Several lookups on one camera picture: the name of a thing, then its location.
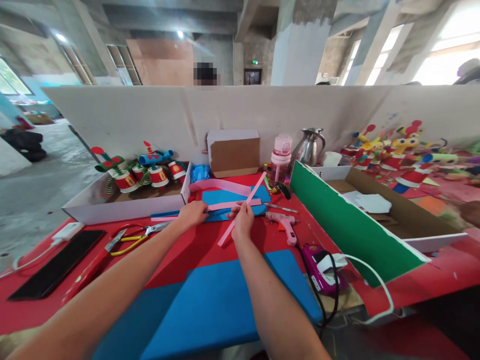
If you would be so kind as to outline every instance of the red pom-pom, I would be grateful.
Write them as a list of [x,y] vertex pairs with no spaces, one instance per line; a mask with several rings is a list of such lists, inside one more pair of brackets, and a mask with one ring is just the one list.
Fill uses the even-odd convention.
[[92,147],[91,152],[94,153],[94,154],[97,154],[97,155],[105,154],[105,151],[101,147],[98,147],[98,146]]

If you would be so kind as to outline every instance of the hot glue gun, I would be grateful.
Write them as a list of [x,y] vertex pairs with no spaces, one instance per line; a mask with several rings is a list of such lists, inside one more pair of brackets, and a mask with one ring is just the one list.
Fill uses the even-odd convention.
[[278,223],[278,229],[286,233],[286,243],[290,246],[295,246],[297,236],[292,229],[292,225],[295,225],[297,220],[293,216],[283,215],[279,212],[266,212],[265,218]]

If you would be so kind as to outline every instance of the door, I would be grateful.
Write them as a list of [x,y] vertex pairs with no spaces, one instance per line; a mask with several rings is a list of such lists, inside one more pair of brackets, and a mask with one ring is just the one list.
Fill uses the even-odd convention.
[[244,85],[260,85],[262,83],[261,69],[245,69]]

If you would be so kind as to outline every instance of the white paper scrap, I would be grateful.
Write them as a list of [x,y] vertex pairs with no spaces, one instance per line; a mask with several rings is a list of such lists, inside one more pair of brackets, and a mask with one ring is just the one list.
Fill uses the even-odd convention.
[[379,194],[357,195],[356,202],[371,214],[386,214],[392,208],[392,203]]
[[362,195],[360,191],[350,191],[342,194],[342,196],[347,199],[349,202],[351,202],[354,205],[357,205],[356,200],[358,198],[358,195]]

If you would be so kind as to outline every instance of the blue plastic bag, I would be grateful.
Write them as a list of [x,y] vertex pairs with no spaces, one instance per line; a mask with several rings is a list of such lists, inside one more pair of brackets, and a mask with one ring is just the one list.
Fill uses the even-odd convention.
[[191,183],[197,181],[210,179],[210,166],[208,165],[196,165],[191,169]]

